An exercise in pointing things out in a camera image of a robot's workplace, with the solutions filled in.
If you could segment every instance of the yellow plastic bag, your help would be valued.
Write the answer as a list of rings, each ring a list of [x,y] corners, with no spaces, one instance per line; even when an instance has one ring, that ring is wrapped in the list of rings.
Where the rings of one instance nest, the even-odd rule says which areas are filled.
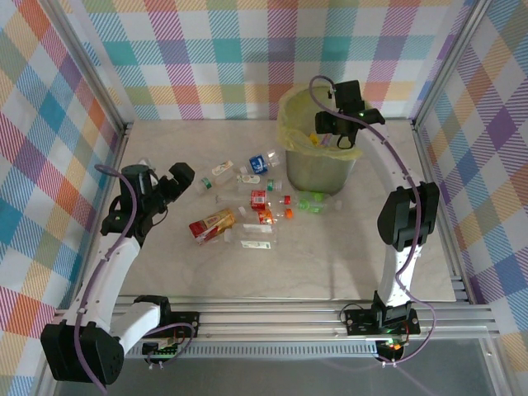
[[[328,99],[329,86],[318,86],[313,89],[314,95],[325,105],[333,108],[332,99]],[[279,100],[277,116],[277,140],[288,151],[294,151],[315,157],[330,157],[350,161],[358,159],[361,151],[357,147],[340,149],[337,147],[337,136],[332,137],[328,147],[314,146],[310,134],[315,133],[315,115],[323,111],[310,97],[308,85],[291,88]]]

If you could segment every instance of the floor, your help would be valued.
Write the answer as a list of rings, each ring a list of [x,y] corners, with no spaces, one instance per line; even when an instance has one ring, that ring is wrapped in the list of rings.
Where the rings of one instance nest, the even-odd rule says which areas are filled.
[[[408,122],[390,121],[389,132],[408,167],[422,174]],[[228,159],[237,165],[277,146],[275,137],[276,123],[267,120],[138,121],[121,166],[147,157],[162,176],[176,162],[196,171]],[[273,177],[291,191],[284,169]],[[113,196],[118,193],[116,183]],[[213,191],[198,196],[190,188],[148,235],[121,294],[370,300],[384,266],[376,220],[387,196],[368,158],[356,162],[337,197],[341,212],[298,213],[279,228],[276,248],[262,251],[223,241],[198,246],[188,224],[220,208]],[[455,300],[437,231],[417,261],[412,292],[430,301]]]

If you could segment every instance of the trash bin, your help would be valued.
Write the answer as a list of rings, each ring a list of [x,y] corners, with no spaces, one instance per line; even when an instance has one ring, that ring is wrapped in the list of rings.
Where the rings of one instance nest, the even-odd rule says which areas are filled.
[[[313,93],[325,106],[335,108],[328,99],[328,86],[315,87]],[[286,149],[286,171],[296,189],[336,194],[345,186],[361,151],[338,148],[338,136],[327,147],[315,146],[309,136],[315,133],[315,115],[320,111],[308,86],[290,89],[279,101],[277,139]],[[348,139],[343,139],[341,145],[346,144]]]

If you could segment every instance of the plaid wallpaper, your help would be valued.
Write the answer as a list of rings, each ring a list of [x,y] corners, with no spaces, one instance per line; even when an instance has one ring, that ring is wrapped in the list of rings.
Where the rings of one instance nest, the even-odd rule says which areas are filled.
[[[145,120],[275,119],[318,73],[408,117],[473,2],[61,0],[116,105]]]
[[[26,395],[40,331],[87,250],[117,142],[37,0],[0,0],[0,395]]]
[[[495,0],[422,131],[465,269],[528,394],[528,0]]]

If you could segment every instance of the blue label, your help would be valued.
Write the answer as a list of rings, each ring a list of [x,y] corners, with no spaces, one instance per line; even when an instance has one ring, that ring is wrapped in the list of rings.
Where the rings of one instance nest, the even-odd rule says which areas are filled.
[[[259,173],[267,172],[266,161],[264,161],[264,157],[262,155],[256,155],[253,158],[249,158],[249,163],[251,164],[251,168],[257,175]]]

